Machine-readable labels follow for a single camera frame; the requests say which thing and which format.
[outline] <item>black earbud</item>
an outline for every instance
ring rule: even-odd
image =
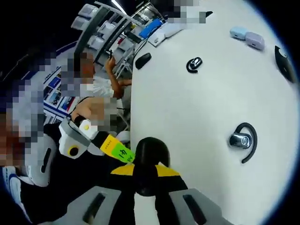
[[[112,52],[112,50],[109,50],[109,59],[111,60],[112,57],[113,57],[113,52]]]
[[[248,128],[251,136],[248,134],[240,133],[243,128]],[[237,126],[234,133],[229,138],[229,145],[239,148],[247,149],[252,144],[252,150],[249,155],[242,160],[242,163],[248,162],[254,155],[257,147],[257,133],[254,127],[249,123],[241,123]]]
[[[292,71],[290,68],[292,67],[287,55],[283,52],[281,48],[275,46],[275,60],[281,74],[290,82],[294,83],[292,77]]]
[[[202,64],[202,59],[200,57],[196,57],[194,59],[191,59],[187,62],[186,68],[187,71],[195,74],[198,73],[198,70],[196,70],[200,65]]]

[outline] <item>person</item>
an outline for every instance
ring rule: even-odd
[[[116,66],[116,60],[113,56],[105,63],[105,70],[108,74],[109,80],[100,76],[94,76],[96,72],[93,64],[93,56],[91,54],[82,53],[80,55],[80,61],[83,85],[91,85],[93,82],[93,96],[120,99],[124,96],[124,88],[132,84],[131,79],[117,80],[113,73],[113,69]]]
[[[86,97],[82,99],[71,112],[71,120],[75,121],[78,116],[90,120],[104,119],[104,99],[102,97]],[[59,140],[61,137],[59,125],[45,124],[44,134],[50,136],[57,145],[57,153],[51,165],[50,183],[47,187],[38,187],[18,179],[21,166],[24,165],[21,152],[24,143],[12,129],[9,117],[2,115],[1,119],[1,165],[2,177],[0,183],[5,188],[14,202],[22,209],[26,218],[34,224],[54,221],[67,212],[70,202],[78,198],[82,193],[94,186],[105,187],[110,172],[124,165],[107,155],[95,156],[89,152],[83,153],[78,159],[71,159],[59,153]],[[13,176],[6,176],[8,170]]]

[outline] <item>hand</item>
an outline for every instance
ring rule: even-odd
[[[113,68],[116,66],[116,59],[112,56],[111,59],[108,59],[105,63],[105,69],[108,73],[113,71]]]
[[[71,114],[72,121],[77,116],[99,121],[104,120],[104,99],[102,97],[88,97],[79,103]]]

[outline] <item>yellow label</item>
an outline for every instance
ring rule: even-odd
[[[115,145],[112,155],[123,163],[132,163],[135,159],[135,154],[121,142]]]
[[[109,135],[103,144],[100,147],[100,150],[103,151],[105,154],[107,154],[110,157],[116,158],[112,155],[112,151],[114,147],[119,143],[118,139],[114,138],[113,136]]]

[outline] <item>black background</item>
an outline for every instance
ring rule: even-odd
[[[81,7],[85,3],[93,2],[90,0],[2,1],[0,7],[0,71],[3,71],[3,75],[10,71],[17,60],[27,53],[37,53],[41,58],[43,56],[48,58],[49,56],[45,52],[56,50],[76,41],[80,32],[71,29],[70,25]],[[101,2],[111,5],[108,0]],[[127,14],[131,15],[135,12],[136,2],[134,0],[118,0],[118,2]],[[165,1],[159,2],[161,2],[160,9],[167,8],[167,11],[169,10],[170,6],[164,4]],[[276,3],[274,1],[253,0],[252,3],[268,19],[277,35],[287,46],[290,57],[299,71],[298,23],[300,20],[298,18],[297,1],[286,0]],[[29,69],[38,70],[37,67],[34,67],[36,62],[36,60],[30,58],[29,61],[21,64],[10,74],[8,80],[2,83],[1,90],[9,88],[9,84],[13,80],[20,79],[28,71],[28,67]],[[268,224],[287,224],[290,220],[298,220],[299,190],[298,168],[293,179],[293,186],[287,192],[281,207],[275,211]]]

